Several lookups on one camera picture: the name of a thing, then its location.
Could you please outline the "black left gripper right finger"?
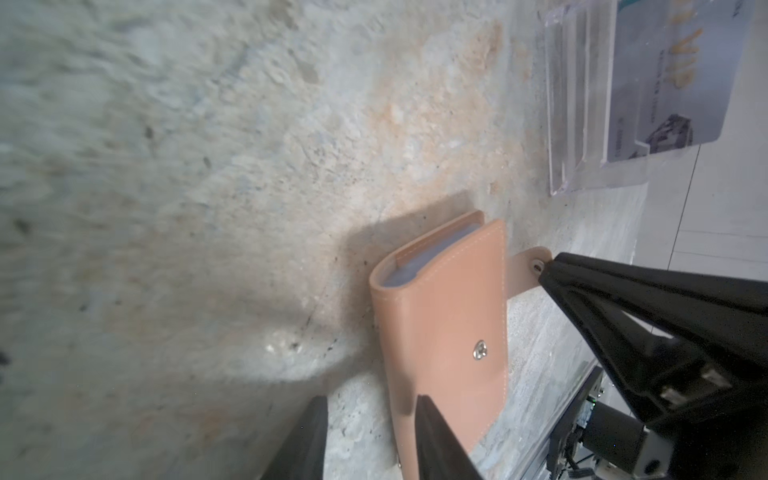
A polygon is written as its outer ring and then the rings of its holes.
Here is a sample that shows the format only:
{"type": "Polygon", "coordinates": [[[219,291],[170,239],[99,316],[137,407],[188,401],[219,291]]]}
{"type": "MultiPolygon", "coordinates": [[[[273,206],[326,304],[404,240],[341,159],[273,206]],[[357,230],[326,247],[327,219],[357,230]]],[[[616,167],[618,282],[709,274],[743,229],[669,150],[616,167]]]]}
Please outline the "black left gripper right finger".
{"type": "Polygon", "coordinates": [[[415,437],[420,480],[482,480],[456,435],[427,395],[417,397],[415,437]]]}

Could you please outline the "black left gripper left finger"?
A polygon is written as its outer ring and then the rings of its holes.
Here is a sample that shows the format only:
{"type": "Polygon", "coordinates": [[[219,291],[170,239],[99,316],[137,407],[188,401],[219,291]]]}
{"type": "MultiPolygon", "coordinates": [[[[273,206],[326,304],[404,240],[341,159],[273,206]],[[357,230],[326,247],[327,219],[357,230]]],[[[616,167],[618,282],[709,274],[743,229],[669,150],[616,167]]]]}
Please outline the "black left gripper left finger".
{"type": "Polygon", "coordinates": [[[268,464],[262,480],[322,480],[328,430],[328,399],[315,396],[268,464]]]}

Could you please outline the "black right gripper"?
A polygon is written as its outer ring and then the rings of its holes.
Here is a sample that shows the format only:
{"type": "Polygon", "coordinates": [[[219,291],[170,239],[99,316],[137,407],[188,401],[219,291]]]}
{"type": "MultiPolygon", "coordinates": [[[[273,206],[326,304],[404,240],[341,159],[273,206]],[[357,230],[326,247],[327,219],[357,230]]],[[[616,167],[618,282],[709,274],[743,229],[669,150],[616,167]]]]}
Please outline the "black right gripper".
{"type": "MultiPolygon", "coordinates": [[[[539,283],[640,420],[709,420],[767,402],[767,285],[561,253],[539,283]]],[[[555,424],[551,479],[765,479],[767,410],[661,433],[600,401],[589,372],[555,424]]]]}

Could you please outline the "pink leather card holder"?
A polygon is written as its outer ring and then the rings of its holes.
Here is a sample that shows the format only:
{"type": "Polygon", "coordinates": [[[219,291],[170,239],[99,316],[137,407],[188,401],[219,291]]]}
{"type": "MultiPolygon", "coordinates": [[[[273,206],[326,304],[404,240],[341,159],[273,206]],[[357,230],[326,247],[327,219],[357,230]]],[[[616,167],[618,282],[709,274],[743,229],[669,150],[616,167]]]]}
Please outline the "pink leather card holder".
{"type": "Polygon", "coordinates": [[[385,257],[369,277],[401,472],[418,476],[415,410],[429,396],[465,452],[495,423],[508,385],[507,302],[539,285],[552,254],[510,256],[506,225],[465,213],[385,257]]]}

